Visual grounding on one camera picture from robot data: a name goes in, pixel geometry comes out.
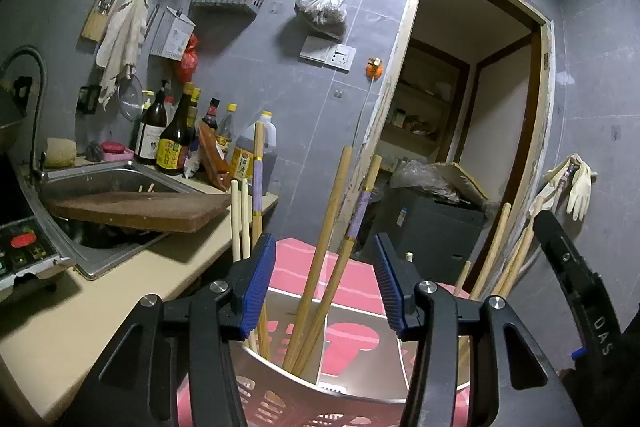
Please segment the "short pale chopstick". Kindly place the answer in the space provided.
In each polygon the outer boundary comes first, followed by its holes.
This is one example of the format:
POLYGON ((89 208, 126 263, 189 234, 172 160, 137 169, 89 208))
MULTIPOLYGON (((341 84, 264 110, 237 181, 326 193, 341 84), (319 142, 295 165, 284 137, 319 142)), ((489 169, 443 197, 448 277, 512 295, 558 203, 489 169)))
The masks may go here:
POLYGON ((470 260, 466 260, 460 272, 460 275, 457 279, 456 286, 454 286, 454 297, 458 297, 461 294, 463 285, 471 271, 471 268, 472 268, 472 262, 470 260))

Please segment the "pale thin chopstick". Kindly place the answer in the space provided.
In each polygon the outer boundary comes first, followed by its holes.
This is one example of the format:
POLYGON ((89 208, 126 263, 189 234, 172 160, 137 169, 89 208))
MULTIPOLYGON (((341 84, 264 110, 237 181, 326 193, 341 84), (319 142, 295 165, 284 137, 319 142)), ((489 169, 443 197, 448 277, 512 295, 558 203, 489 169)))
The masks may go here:
POLYGON ((236 180, 231 181, 231 233, 232 233, 232 259, 239 262, 242 259, 241 247, 241 228, 242 228, 242 211, 241 211, 241 194, 239 183, 236 180))
POLYGON ((250 257, 250 194, 247 179, 241 180, 241 246, 242 258, 250 257))

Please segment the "translucent utensil holder cup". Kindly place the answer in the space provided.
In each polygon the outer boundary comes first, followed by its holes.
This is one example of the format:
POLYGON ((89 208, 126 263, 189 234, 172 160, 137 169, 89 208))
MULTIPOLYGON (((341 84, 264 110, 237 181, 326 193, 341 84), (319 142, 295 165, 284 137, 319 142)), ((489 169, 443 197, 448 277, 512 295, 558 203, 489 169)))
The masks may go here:
POLYGON ((405 343, 384 315, 334 305, 318 343, 296 377, 282 369, 298 297, 267 294, 270 358, 231 346, 250 426, 397 426, 405 407, 418 344, 405 343))

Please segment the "curved bamboo chopstick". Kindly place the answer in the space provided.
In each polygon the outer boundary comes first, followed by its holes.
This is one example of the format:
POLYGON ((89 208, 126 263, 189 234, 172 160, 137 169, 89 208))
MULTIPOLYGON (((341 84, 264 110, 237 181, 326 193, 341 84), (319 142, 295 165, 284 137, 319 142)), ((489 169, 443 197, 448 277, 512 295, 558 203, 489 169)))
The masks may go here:
POLYGON ((518 239, 518 241, 516 242, 516 244, 515 244, 515 246, 514 246, 514 249, 513 249, 513 251, 512 251, 512 254, 511 254, 511 256, 509 257, 508 262, 506 262, 506 267, 502 270, 502 272, 501 272, 501 274, 500 274, 500 277, 498 278, 498 282, 496 283, 496 285, 495 285, 494 289, 491 291, 491 294, 492 294, 492 295, 498 295, 498 296, 500 296, 500 295, 499 295, 499 293, 500 293, 500 288, 501 288, 502 284, 506 281, 506 277, 508 276, 508 271, 509 271, 509 270, 511 269, 511 267, 512 267, 512 263, 513 263, 514 258, 515 258, 515 256, 516 256, 516 253, 518 252, 518 248, 520 248, 521 241, 522 241, 522 239, 523 239, 523 235, 524 235, 524 231, 525 231, 525 229, 523 230, 523 233, 521 234, 521 237, 520 237, 520 238, 518 239))
POLYGON ((524 231, 523 239, 521 241, 520 248, 518 248, 518 252, 514 258, 511 269, 508 271, 508 276, 506 277, 506 281, 502 284, 500 288, 499 295, 502 298, 506 298, 509 296, 511 289, 515 284, 515 280, 518 277, 518 272, 520 272, 521 267, 524 265, 526 255, 529 251, 530 244, 533 242, 534 237, 534 220, 538 215, 538 212, 541 210, 542 200, 538 198, 535 202, 534 210, 532 212, 532 217, 530 217, 528 221, 528 225, 524 231))

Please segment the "chopstick with purple band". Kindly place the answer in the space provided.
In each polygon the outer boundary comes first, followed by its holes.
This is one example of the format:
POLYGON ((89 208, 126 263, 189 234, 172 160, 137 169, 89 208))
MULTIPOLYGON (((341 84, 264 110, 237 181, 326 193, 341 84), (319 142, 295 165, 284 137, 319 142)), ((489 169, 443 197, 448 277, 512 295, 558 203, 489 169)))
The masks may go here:
MULTIPOLYGON (((252 234, 253 245, 256 246, 262 235, 262 158, 264 158, 265 129, 261 121, 257 121, 254 128, 254 162, 253 162, 253 196, 252 196, 252 234)), ((262 304, 257 324, 259 354, 266 360, 270 359, 269 329, 267 305, 262 304)))

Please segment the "long bamboo chopstick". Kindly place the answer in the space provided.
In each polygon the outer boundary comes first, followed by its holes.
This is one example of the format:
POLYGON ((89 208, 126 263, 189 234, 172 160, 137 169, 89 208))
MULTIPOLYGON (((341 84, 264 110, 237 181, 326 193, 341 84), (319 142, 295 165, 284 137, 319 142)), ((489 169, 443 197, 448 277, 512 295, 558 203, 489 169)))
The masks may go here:
POLYGON ((498 251, 500 249, 500 245, 502 243, 504 231, 506 231, 506 222, 508 222, 510 214, 511 214, 512 205, 510 202, 506 202, 501 209, 498 225, 492 238, 492 241, 489 246, 489 251, 484 261, 484 265, 480 270, 480 275, 477 277, 477 280, 472 288, 470 299, 477 300, 480 298, 480 294, 485 286, 487 281, 487 277, 492 267, 494 266, 496 257, 498 255, 498 251))

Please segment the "grey cabinet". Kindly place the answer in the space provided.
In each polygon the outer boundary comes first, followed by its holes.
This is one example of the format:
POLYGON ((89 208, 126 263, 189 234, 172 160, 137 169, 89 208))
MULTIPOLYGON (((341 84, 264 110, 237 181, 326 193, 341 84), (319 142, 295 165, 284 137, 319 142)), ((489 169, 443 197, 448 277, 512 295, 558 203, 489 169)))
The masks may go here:
POLYGON ((396 188, 378 205, 361 259, 373 260, 374 236, 385 233, 399 257, 413 254, 413 264, 421 277, 454 285, 484 222, 484 212, 473 206, 454 205, 410 188, 396 188))

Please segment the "clear plastic bag on cabinet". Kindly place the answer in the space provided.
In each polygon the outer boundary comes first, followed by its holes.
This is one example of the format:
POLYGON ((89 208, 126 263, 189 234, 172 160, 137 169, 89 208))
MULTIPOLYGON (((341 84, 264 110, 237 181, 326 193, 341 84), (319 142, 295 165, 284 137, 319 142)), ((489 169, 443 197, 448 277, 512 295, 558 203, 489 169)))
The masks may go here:
POLYGON ((399 165, 388 184, 390 188, 415 188, 453 204, 460 202, 458 191, 432 165, 416 159, 399 165))

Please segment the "brown cutting board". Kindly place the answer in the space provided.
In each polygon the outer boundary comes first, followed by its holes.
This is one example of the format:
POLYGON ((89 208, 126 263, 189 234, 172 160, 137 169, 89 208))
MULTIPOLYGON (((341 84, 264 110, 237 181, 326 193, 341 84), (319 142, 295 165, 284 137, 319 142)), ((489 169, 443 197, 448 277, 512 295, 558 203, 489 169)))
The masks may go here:
POLYGON ((56 217, 165 233, 193 233, 231 205, 229 194, 108 192, 50 199, 56 217))

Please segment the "cream rubber glove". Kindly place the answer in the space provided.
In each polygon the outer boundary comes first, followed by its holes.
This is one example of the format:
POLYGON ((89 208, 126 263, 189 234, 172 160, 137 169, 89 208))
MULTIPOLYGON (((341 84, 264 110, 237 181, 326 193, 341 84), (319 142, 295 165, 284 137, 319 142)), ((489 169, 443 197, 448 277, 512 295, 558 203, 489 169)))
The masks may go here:
POLYGON ((562 192, 560 184, 565 179, 565 183, 570 186, 566 213, 574 221, 584 220, 590 205, 592 182, 597 176, 578 154, 567 156, 561 164, 544 174, 544 186, 539 193, 541 209, 551 211, 559 202, 562 192))

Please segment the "yellow cap bottle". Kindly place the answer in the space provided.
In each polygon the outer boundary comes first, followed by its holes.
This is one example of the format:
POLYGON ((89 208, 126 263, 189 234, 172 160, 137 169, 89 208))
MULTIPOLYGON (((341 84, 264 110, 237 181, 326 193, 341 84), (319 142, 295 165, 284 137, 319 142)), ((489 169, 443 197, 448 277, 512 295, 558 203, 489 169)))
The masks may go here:
POLYGON ((222 118, 221 123, 218 124, 216 140, 219 150, 221 150, 221 154, 224 156, 228 154, 229 146, 233 140, 235 112, 236 104, 229 103, 227 105, 226 115, 222 118))

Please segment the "steel sink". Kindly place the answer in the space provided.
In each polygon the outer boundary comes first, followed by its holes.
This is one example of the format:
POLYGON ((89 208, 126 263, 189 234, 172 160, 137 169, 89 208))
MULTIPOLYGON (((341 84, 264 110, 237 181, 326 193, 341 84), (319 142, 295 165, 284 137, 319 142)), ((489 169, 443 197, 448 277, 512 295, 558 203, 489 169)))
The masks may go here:
POLYGON ((131 160, 46 172, 22 189, 53 246, 88 280, 171 232, 151 223, 153 206, 198 193, 131 160))

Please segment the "dark soy sauce bottle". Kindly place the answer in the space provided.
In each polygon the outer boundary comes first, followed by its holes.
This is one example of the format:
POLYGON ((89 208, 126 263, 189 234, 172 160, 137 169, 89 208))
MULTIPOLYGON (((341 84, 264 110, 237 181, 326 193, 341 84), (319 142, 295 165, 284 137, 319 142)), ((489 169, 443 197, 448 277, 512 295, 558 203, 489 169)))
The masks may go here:
POLYGON ((156 168, 160 172, 179 174, 186 161, 186 151, 190 146, 191 131, 188 126, 189 107, 194 90, 193 83, 186 83, 174 118, 160 135, 156 155, 156 168))

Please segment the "red cap bottle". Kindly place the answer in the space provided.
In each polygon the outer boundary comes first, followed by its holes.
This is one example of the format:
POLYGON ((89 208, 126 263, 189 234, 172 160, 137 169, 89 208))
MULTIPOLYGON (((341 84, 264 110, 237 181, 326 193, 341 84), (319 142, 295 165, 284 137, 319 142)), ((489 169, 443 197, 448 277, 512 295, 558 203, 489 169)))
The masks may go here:
POLYGON ((217 112, 218 112, 219 100, 218 98, 211 98, 209 106, 203 121, 210 129, 216 131, 218 129, 217 112))

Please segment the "wine bottle white label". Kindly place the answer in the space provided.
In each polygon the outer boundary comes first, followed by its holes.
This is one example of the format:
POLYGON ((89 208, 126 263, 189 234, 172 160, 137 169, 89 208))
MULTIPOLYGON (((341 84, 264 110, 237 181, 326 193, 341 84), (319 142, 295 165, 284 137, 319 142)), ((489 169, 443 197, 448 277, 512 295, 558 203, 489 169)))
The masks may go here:
POLYGON ((139 124, 134 158, 141 164, 155 164, 160 136, 167 126, 166 84, 167 81, 163 80, 162 87, 155 93, 152 103, 144 110, 139 124))

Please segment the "yellow sponge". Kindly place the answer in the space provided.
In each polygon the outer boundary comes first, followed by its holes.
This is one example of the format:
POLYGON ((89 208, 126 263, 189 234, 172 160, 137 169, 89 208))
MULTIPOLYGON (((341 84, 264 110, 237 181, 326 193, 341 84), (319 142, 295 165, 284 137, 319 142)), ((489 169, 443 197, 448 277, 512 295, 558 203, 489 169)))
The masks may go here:
POLYGON ((48 138, 44 151, 44 167, 66 168, 75 165, 77 145, 73 140, 48 138))

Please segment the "red plastic bag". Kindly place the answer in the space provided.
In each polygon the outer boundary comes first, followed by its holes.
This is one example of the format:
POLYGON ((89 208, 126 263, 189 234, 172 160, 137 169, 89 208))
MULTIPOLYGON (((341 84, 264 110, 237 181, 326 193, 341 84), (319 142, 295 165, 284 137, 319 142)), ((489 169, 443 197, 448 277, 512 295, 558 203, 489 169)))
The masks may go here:
POLYGON ((198 68, 198 37, 194 34, 190 35, 186 49, 184 50, 179 62, 174 64, 174 76, 182 84, 186 84, 192 80, 194 72, 198 68))

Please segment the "curved sink faucet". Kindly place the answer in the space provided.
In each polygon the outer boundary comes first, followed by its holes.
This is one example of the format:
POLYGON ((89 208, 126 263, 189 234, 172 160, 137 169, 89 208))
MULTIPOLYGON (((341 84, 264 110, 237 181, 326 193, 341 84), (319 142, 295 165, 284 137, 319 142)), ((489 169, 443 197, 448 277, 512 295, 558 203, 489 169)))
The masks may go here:
POLYGON ((35 102, 30 101, 30 95, 27 95, 21 111, 24 116, 32 116, 30 124, 29 153, 28 153, 28 175, 29 183, 36 185, 42 178, 42 168, 38 164, 39 150, 39 132, 41 127, 41 118, 43 112, 44 99, 48 90, 48 69, 47 63, 41 52, 32 44, 23 44, 18 46, 1 63, 1 78, 6 77, 6 72, 10 66, 21 57, 31 58, 37 69, 37 96, 35 102))

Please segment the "hanging white towel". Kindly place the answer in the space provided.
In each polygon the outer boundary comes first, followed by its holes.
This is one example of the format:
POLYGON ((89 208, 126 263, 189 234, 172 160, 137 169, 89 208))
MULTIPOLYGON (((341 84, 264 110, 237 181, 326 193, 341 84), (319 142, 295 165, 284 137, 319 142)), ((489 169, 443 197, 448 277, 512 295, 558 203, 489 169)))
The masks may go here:
POLYGON ((96 52, 96 67, 102 70, 99 104, 107 108, 119 80, 136 72, 146 33, 149 0, 126 0, 107 24, 96 52))

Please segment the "orange wall plug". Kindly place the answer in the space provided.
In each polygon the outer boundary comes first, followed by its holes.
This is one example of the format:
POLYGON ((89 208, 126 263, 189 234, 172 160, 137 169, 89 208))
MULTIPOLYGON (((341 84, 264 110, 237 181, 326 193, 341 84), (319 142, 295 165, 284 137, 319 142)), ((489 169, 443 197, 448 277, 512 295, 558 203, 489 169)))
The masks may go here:
POLYGON ((366 65, 366 76, 370 81, 379 80, 384 72, 384 62, 382 58, 370 57, 366 65))

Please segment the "white wall socket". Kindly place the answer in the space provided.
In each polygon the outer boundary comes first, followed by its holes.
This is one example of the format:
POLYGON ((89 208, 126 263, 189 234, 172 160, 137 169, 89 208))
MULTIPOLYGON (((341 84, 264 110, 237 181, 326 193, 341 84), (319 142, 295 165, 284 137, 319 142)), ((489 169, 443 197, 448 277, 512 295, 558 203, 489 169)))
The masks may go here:
POLYGON ((349 72, 357 50, 346 44, 308 36, 299 52, 302 60, 349 72))

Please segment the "white box on wall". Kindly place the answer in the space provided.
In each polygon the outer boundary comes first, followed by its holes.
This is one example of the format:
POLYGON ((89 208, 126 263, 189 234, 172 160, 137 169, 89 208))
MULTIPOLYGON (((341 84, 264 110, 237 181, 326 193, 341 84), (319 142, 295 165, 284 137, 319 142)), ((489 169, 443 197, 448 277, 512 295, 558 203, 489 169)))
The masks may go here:
POLYGON ((150 54, 180 61, 194 28, 195 24, 186 14, 166 6, 158 23, 150 54))

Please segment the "plastic bag on wall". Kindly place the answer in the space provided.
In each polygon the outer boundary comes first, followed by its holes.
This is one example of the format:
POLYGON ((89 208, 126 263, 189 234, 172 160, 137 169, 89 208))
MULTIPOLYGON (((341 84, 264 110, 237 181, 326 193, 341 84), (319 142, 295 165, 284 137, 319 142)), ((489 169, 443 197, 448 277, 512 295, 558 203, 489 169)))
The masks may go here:
POLYGON ((342 41, 346 34, 345 0, 295 0, 294 11, 314 30, 342 41))

